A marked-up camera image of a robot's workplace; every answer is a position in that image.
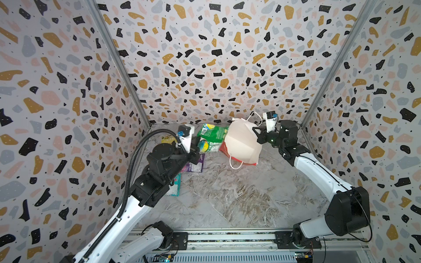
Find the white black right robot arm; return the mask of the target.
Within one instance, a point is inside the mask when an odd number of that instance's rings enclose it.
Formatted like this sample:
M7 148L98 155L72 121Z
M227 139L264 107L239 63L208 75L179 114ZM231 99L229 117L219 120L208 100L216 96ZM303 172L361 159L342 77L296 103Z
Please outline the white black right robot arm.
M295 247L305 248L314 238L345 236L371 227L368 191L337 177L306 146L300 144L296 122L284 120L276 128L272 120L268 120L266 127L254 127L252 130L258 143L269 143L278 149L282 158L305 174L329 201L324 216L294 225L290 239Z

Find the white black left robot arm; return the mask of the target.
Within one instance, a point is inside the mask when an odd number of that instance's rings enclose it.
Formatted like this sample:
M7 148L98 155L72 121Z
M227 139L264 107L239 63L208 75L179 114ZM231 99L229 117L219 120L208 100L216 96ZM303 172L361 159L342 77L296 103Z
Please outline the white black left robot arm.
M152 224L136 240L122 245L136 224L147 215L169 191L171 182L188 164L200 157L199 138L178 136L159 129L145 136L141 148L153 135L168 133L176 137L171 144L158 144L147 155L148 164L131 187L125 188L123 202L112 219L94 240L75 255L65 256L63 263L132 263L148 253L173 247L173 229L163 221Z

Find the red paper bag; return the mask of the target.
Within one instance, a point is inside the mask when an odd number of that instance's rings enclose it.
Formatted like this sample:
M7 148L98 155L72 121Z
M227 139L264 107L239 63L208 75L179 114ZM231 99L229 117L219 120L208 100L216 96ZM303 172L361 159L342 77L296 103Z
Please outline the red paper bag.
M260 118L260 124L250 122L250 118L256 115ZM262 145L257 142L257 136L252 128L259 128L263 119L254 111L247 119L233 118L228 132L219 149L229 158L230 167L234 170L246 165L257 165Z

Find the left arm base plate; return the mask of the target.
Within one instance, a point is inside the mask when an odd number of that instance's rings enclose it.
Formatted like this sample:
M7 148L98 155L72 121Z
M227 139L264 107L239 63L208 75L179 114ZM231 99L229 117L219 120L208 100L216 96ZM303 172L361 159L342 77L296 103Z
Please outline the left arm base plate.
M174 232L166 235L162 244L158 247L159 251L185 251L187 250L189 234L187 232Z

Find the teal snack packet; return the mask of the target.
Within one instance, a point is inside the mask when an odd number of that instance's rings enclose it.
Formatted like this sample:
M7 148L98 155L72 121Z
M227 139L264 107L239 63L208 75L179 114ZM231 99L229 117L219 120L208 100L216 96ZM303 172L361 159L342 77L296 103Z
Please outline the teal snack packet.
M167 196L178 197L180 194L181 174L179 173L170 183Z

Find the green white snack packet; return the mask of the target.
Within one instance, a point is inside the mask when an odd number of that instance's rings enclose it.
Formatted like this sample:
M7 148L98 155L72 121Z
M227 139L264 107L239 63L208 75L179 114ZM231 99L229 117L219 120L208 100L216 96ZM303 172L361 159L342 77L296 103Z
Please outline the green white snack packet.
M198 137L198 147L201 153L218 152L228 133L228 127L218 127L212 124L203 124Z

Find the yellow green snack packet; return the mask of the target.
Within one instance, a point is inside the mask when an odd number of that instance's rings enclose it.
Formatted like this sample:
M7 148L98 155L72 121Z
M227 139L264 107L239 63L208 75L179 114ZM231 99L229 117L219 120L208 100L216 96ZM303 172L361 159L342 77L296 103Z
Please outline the yellow green snack packet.
M163 144L170 144L170 145L176 145L178 142L177 142L177 139L174 137L174 136L172 136L172 135L165 135L165 136L163 136L162 138L161 138L161 142L163 143Z

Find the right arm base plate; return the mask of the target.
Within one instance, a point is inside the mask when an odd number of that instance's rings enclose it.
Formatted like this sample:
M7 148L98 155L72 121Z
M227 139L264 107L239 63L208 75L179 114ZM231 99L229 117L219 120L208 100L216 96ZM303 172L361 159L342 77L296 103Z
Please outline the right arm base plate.
M306 238L300 232L276 231L274 243L278 249L321 249L322 244L318 238Z

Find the purple snack packet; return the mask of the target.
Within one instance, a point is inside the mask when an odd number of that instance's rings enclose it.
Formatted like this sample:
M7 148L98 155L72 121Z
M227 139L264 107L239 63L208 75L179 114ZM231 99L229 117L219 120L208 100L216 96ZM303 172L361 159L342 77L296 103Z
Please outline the purple snack packet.
M187 163L186 166L182 169L182 173L202 173L204 168L205 162L205 154L200 154L199 160L197 164L193 164L191 162Z

